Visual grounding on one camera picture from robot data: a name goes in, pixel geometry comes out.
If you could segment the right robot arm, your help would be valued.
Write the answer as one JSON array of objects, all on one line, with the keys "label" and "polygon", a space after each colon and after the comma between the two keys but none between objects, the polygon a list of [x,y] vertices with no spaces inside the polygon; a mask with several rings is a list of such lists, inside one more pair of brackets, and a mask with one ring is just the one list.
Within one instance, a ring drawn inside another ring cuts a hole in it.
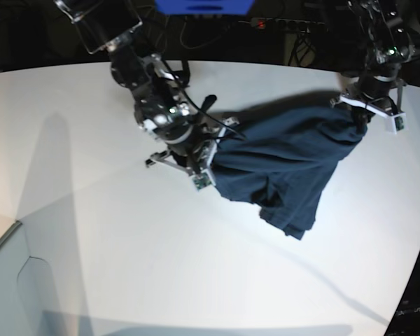
[{"label": "right robot arm", "polygon": [[190,67],[185,60],[174,71],[146,38],[143,20],[131,1],[56,1],[90,54],[107,52],[111,75],[134,99],[136,123],[167,149],[155,153],[147,166],[179,159],[176,168],[189,176],[210,176],[217,143],[233,128],[221,120],[205,123],[216,95],[205,97],[198,106],[188,96]]}]

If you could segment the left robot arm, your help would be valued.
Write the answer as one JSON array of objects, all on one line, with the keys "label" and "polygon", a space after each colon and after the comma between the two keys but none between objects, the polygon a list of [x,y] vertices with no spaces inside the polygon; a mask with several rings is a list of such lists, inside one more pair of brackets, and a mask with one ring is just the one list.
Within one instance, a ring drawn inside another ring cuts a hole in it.
[{"label": "left robot arm", "polygon": [[344,103],[362,112],[375,114],[402,127],[404,81],[399,71],[411,60],[415,48],[404,28],[395,1],[348,1],[365,34],[364,69],[331,104]]}]

